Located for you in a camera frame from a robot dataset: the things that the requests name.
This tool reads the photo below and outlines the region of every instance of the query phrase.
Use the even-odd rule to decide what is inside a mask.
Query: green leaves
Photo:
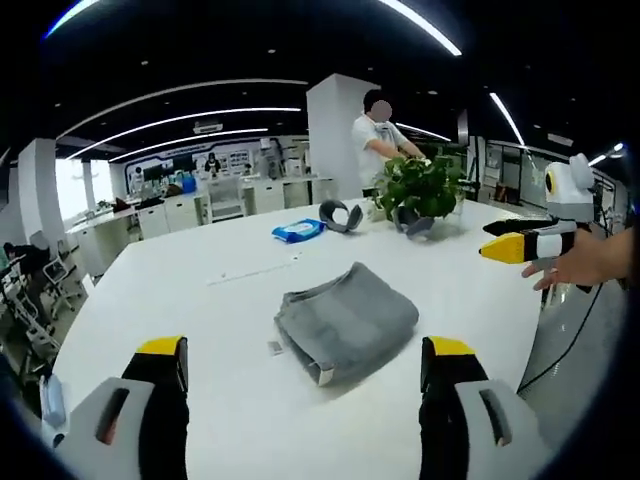
[[[437,158],[427,166],[420,160],[398,157],[385,164],[384,176],[387,184],[380,205],[388,219],[402,204],[423,217],[444,217],[456,206],[463,173],[448,158]]]

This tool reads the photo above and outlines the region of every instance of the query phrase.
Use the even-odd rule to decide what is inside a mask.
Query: folded gray towel
[[[380,363],[413,334],[418,309],[362,263],[303,292],[286,293],[275,323],[319,386]]]

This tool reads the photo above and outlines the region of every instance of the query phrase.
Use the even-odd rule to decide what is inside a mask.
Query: cable
[[[598,224],[598,225],[600,227],[604,228],[605,236],[608,238],[611,235],[611,232],[610,232],[610,230],[608,228],[607,218],[604,215],[604,209],[602,208],[602,206],[600,207],[600,210],[602,211],[602,220],[604,222],[604,226],[600,225],[600,224]],[[520,388],[518,388],[518,393],[526,390],[533,383],[537,382],[542,377],[544,377],[553,367],[555,367],[557,364],[559,364],[564,359],[564,357],[566,357],[569,354],[569,352],[571,351],[571,349],[573,348],[575,343],[578,341],[578,337],[580,336],[580,332],[582,332],[582,329],[584,328],[585,324],[587,323],[587,319],[589,318],[589,315],[591,314],[591,310],[593,310],[593,306],[596,304],[596,300],[598,300],[598,296],[600,295],[600,291],[602,290],[603,286],[604,286],[604,283],[601,283],[598,286],[598,291],[593,296],[593,300],[591,301],[591,305],[589,305],[589,309],[587,310],[586,315],[582,319],[582,323],[580,324],[580,328],[578,328],[578,331],[576,332],[575,336],[573,337],[573,340],[571,340],[571,343],[569,344],[569,347],[564,351],[564,353],[562,355],[560,355],[560,357],[555,362],[553,362],[551,365],[549,365],[547,368],[545,368],[538,375],[536,375],[531,380],[529,380],[527,383],[525,383]]]

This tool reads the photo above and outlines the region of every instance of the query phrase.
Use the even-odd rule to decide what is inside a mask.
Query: window
[[[56,160],[56,186],[63,221],[87,210],[87,194],[80,160]]]
[[[114,199],[108,161],[91,160],[91,180],[93,182],[93,198],[96,199],[96,204],[101,200],[110,202]]]

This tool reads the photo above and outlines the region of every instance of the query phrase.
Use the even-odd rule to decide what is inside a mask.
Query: blue wet wipes package
[[[271,235],[286,243],[299,243],[317,237],[324,232],[325,228],[326,225],[323,222],[305,218],[291,225],[276,227]]]

